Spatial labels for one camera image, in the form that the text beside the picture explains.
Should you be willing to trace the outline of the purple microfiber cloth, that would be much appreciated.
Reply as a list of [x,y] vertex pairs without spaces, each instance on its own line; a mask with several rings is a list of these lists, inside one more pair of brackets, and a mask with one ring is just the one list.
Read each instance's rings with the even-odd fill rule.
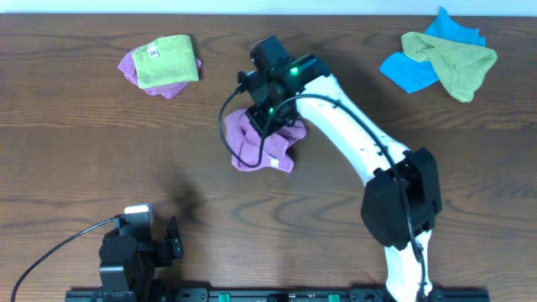
[[[250,123],[246,111],[246,109],[239,109],[226,116],[224,119],[226,140],[232,151],[242,161],[254,165],[258,162],[261,137]],[[294,168],[294,162],[287,151],[305,135],[304,123],[297,121],[293,127],[283,127],[266,138],[261,164],[258,167],[250,168],[241,163],[235,156],[232,156],[232,165],[242,172],[272,168],[290,173]]]

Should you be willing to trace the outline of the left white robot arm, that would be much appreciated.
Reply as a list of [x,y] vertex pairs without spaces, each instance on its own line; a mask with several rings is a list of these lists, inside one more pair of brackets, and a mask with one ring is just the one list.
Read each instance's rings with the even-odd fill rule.
[[99,268],[104,301],[174,301],[172,289],[154,277],[157,268],[182,258],[184,249],[173,216],[160,241],[152,239],[148,212],[118,215],[102,240]]

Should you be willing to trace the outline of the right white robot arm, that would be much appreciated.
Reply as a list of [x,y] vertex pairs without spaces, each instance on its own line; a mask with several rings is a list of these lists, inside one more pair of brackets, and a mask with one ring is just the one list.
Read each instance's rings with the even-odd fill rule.
[[260,143],[299,117],[319,128],[364,183],[361,217],[384,247],[388,293],[396,301],[426,300],[427,246],[441,210],[432,154],[413,152],[376,126],[315,55],[296,59],[272,36],[249,56],[256,69],[239,72],[237,92],[254,101],[246,114]]

